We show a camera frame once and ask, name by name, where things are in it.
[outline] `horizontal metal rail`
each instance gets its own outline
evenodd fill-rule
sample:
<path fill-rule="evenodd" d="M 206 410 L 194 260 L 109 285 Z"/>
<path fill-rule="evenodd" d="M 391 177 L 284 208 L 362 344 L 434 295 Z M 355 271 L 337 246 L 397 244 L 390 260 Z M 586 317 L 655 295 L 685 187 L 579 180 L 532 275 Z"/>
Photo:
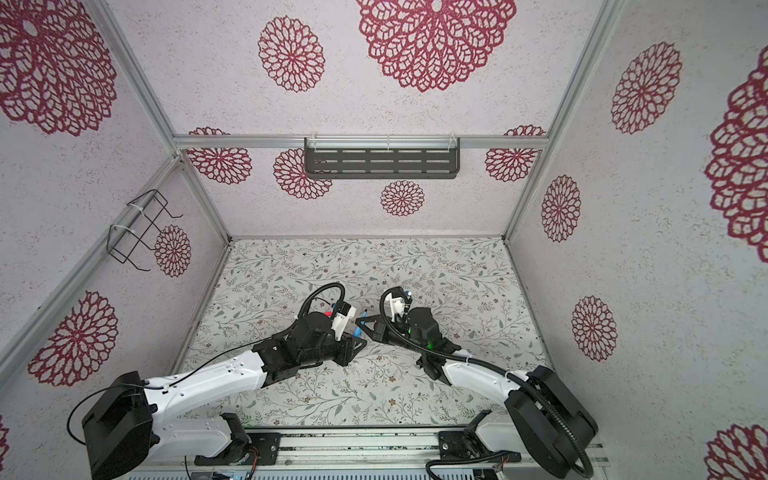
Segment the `horizontal metal rail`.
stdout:
<path fill-rule="evenodd" d="M 506 135 L 174 135 L 178 148 L 304 148 L 304 138 L 315 148 L 447 149 L 460 138 L 462 148 L 533 148 L 542 150 L 546 137 Z"/>

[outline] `blue connector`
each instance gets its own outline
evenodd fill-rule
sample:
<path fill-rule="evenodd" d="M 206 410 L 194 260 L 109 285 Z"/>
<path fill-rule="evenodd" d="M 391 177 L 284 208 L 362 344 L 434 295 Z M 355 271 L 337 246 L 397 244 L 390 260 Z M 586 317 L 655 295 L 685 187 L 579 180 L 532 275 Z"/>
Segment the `blue connector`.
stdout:
<path fill-rule="evenodd" d="M 368 310 L 367 309 L 364 312 L 362 312 L 362 316 L 360 318 L 366 318 L 366 315 L 368 315 Z M 360 329 L 360 327 L 357 327 L 355 329 L 355 336 L 360 336 L 361 333 L 362 333 L 362 330 Z"/>

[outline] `red circular flower pattern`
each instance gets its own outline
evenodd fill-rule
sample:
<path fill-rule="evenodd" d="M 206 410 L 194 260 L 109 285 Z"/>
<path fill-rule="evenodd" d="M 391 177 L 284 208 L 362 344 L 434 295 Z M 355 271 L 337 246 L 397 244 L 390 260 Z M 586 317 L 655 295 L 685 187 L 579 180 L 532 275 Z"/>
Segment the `red circular flower pattern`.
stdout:
<path fill-rule="evenodd" d="M 109 50 L 76 0 L 0 4 L 0 104 L 46 134 L 78 136 L 111 115 Z"/>
<path fill-rule="evenodd" d="M 710 140 L 710 205 L 728 219 L 728 235 L 755 246 L 768 263 L 768 47 L 747 81 L 730 93 L 728 112 Z"/>
<path fill-rule="evenodd" d="M 357 0 L 360 33 L 382 73 L 402 87 L 445 90 L 466 81 L 504 41 L 514 0 Z"/>
<path fill-rule="evenodd" d="M 181 228 L 168 225 L 157 235 L 154 259 L 168 276 L 180 276 L 187 271 L 192 258 L 190 239 Z"/>
<path fill-rule="evenodd" d="M 8 436 L 8 429 L 4 429 L 2 426 L 2 417 L 0 416 L 0 472 L 2 472 L 2 460 L 5 457 L 5 453 L 8 451 L 8 441 L 5 437 Z"/>
<path fill-rule="evenodd" d="M 574 308 L 571 327 L 578 348 L 598 362 L 606 360 L 616 348 L 616 322 L 608 305 L 586 296 Z"/>
<path fill-rule="evenodd" d="M 542 136 L 547 134 L 541 127 L 520 125 L 504 135 Z M 491 177 L 505 182 L 526 178 L 538 151 L 533 148 L 492 148 L 485 154 L 485 169 Z"/>
<path fill-rule="evenodd" d="M 424 190 L 413 182 L 398 180 L 384 187 L 382 207 L 397 217 L 416 213 L 424 204 Z"/>
<path fill-rule="evenodd" d="M 201 127 L 190 135 L 228 135 L 218 128 Z M 245 148 L 190 148 L 187 156 L 197 171 L 220 184 L 238 184 L 250 175 L 250 156 Z"/>
<path fill-rule="evenodd" d="M 570 237 L 580 214 L 581 199 L 574 179 L 568 175 L 555 178 L 541 202 L 541 224 L 547 237 L 553 242 Z"/>
<path fill-rule="evenodd" d="M 259 39 L 261 65 L 275 83 L 288 91 L 307 91 L 326 69 L 323 47 L 310 27 L 295 18 L 275 18 Z"/>
<path fill-rule="evenodd" d="M 633 134 L 652 125 L 672 101 L 682 68 L 680 52 L 664 41 L 639 54 L 616 85 L 611 108 L 616 129 Z"/>
<path fill-rule="evenodd" d="M 274 175 L 280 188 L 296 198 L 309 200 L 322 197 L 330 190 L 331 180 L 313 180 L 304 170 L 304 149 L 281 152 L 275 159 Z"/>
<path fill-rule="evenodd" d="M 99 292 L 85 298 L 59 323 L 46 345 L 27 366 L 40 383 L 73 386 L 99 370 L 114 348 L 118 318 Z"/>
<path fill-rule="evenodd" d="M 707 447 L 707 480 L 768 478 L 768 432 L 760 425 L 731 425 L 719 430 Z"/>

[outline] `red floral medallion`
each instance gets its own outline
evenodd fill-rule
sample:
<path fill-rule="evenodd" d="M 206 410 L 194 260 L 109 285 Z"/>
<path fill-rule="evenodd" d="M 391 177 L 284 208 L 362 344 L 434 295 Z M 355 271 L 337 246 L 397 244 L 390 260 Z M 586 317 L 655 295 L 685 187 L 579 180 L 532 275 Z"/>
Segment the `red floral medallion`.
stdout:
<path fill-rule="evenodd" d="M 184 230 L 176 225 L 168 225 L 160 231 L 154 249 L 157 265 L 168 276 L 180 276 L 190 266 L 190 239 Z"/>
<path fill-rule="evenodd" d="M 368 55 L 403 87 L 445 90 L 488 63 L 514 0 L 357 0 Z"/>
<path fill-rule="evenodd" d="M 14 121 L 78 136 L 111 115 L 109 50 L 76 0 L 0 2 L 0 104 Z"/>
<path fill-rule="evenodd" d="M 578 348 L 598 362 L 606 360 L 616 348 L 616 322 L 608 305 L 599 298 L 586 296 L 576 304 L 571 320 Z"/>
<path fill-rule="evenodd" d="M 768 263 L 768 47 L 747 81 L 730 93 L 710 140 L 710 205 L 728 219 L 728 235 L 756 247 Z"/>
<path fill-rule="evenodd" d="M 768 432 L 760 425 L 731 425 L 707 443 L 707 480 L 768 478 Z"/>
<path fill-rule="evenodd" d="M 73 386 L 99 370 L 114 348 L 118 318 L 99 292 L 85 292 L 27 366 L 40 383 Z"/>
<path fill-rule="evenodd" d="M 322 197 L 330 190 L 331 180 L 313 180 L 304 170 L 304 149 L 295 148 L 280 153 L 273 166 L 280 188 L 296 198 L 309 200 Z"/>
<path fill-rule="evenodd" d="M 621 74 L 611 108 L 616 129 L 633 134 L 666 110 L 680 83 L 680 52 L 664 41 L 639 54 Z"/>
<path fill-rule="evenodd" d="M 520 125 L 504 135 L 542 136 L 547 132 L 541 127 Z M 492 148 L 485 154 L 485 169 L 496 180 L 505 182 L 526 178 L 538 151 L 533 148 Z"/>
<path fill-rule="evenodd" d="M 8 429 L 3 428 L 2 417 L 0 416 L 0 472 L 2 472 L 2 461 L 5 453 L 8 451 Z"/>
<path fill-rule="evenodd" d="M 413 182 L 398 180 L 384 187 L 382 207 L 397 217 L 416 213 L 424 204 L 424 190 Z"/>
<path fill-rule="evenodd" d="M 541 202 L 541 224 L 553 242 L 561 242 L 574 232 L 581 215 L 581 198 L 573 178 L 555 178 Z"/>
<path fill-rule="evenodd" d="M 190 135 L 228 135 L 218 128 L 201 127 Z M 220 184 L 238 184 L 250 175 L 250 156 L 245 148 L 190 148 L 187 156 L 197 171 Z"/>
<path fill-rule="evenodd" d="M 275 18 L 266 24 L 259 39 L 259 58 L 270 78 L 288 91 L 314 87 L 326 68 L 317 37 L 295 18 Z"/>

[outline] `floral patterned floor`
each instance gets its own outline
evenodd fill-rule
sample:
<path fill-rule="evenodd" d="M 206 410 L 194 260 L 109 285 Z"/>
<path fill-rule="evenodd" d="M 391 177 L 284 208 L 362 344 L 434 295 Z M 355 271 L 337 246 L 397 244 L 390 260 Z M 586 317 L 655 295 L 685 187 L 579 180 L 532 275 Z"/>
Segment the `floral patterned floor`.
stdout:
<path fill-rule="evenodd" d="M 473 355 L 511 369 L 548 365 L 502 241 L 422 238 L 237 242 L 186 367 L 285 329 L 304 298 L 331 281 L 345 285 L 345 300 L 358 313 L 375 310 L 386 288 L 402 285 L 414 293 L 414 306 L 431 307 L 443 333 Z M 313 306 L 321 310 L 322 303 Z M 466 423 L 492 406 L 468 390 L 431 381 L 416 358 L 369 342 L 346 368 L 326 362 L 187 416 L 236 412 L 250 426 L 446 425 Z"/>

